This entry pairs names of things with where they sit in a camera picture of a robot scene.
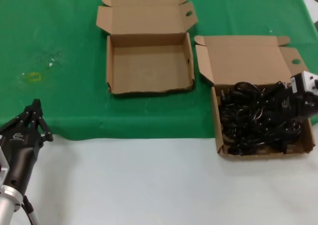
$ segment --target cardboard box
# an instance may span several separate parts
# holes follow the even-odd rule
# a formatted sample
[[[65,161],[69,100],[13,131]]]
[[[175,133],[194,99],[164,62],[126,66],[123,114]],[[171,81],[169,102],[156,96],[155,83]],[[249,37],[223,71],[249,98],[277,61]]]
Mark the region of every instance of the cardboard box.
[[[106,80],[114,94],[191,90],[187,30],[197,22],[188,0],[102,0],[96,25],[107,37]]]
[[[221,90],[233,88],[240,81],[268,87],[278,81],[290,82],[290,78],[307,67],[297,49],[286,47],[288,37],[276,36],[196,36],[196,51],[200,73],[214,83],[211,90],[212,112],[217,152],[232,158],[273,158],[309,153],[315,146],[310,120],[302,123],[300,139],[289,146],[287,154],[270,148],[256,155],[231,155],[223,143],[222,125],[218,105]]]

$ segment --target power cord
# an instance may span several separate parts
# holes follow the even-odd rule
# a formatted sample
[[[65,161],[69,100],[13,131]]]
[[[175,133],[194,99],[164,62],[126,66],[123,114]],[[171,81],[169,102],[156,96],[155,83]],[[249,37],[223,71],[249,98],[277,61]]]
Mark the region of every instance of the power cord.
[[[31,225],[36,225],[34,219],[37,221],[37,218],[34,216],[34,209],[26,196],[23,197],[23,203],[21,204],[21,207],[28,216]]]
[[[263,90],[238,82],[233,90],[222,90],[219,112],[229,154],[251,155],[266,146],[286,153],[287,145],[297,141],[300,123],[278,116],[275,95],[286,88],[282,82]]]

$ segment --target box flap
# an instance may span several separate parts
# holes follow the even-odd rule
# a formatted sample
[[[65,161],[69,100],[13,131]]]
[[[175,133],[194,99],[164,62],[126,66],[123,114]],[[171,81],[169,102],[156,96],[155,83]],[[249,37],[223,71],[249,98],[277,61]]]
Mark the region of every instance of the box flap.
[[[214,84],[290,82],[307,67],[287,36],[196,36],[199,70]]]
[[[102,0],[96,25],[110,34],[186,32],[198,20],[187,0]]]
[[[102,0],[107,6],[178,5],[188,0]]]

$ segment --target metal cylinder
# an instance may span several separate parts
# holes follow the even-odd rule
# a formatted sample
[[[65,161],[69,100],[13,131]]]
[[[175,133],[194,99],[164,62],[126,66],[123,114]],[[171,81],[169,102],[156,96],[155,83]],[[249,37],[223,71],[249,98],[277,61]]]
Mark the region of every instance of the metal cylinder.
[[[14,213],[15,203],[9,198],[0,197],[0,225],[9,225]]]

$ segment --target green tablecloth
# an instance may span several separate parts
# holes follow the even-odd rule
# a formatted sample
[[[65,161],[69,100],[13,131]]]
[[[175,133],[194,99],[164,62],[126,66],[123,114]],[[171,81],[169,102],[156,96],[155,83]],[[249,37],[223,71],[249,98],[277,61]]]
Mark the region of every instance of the green tablecloth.
[[[192,40],[288,35],[318,73],[318,34],[303,0],[191,1],[199,19],[190,30]],[[101,4],[0,0],[0,124],[40,98],[53,132],[71,140],[213,137],[210,86],[197,63],[195,90],[189,93],[116,98],[107,92],[106,39],[95,25]]]

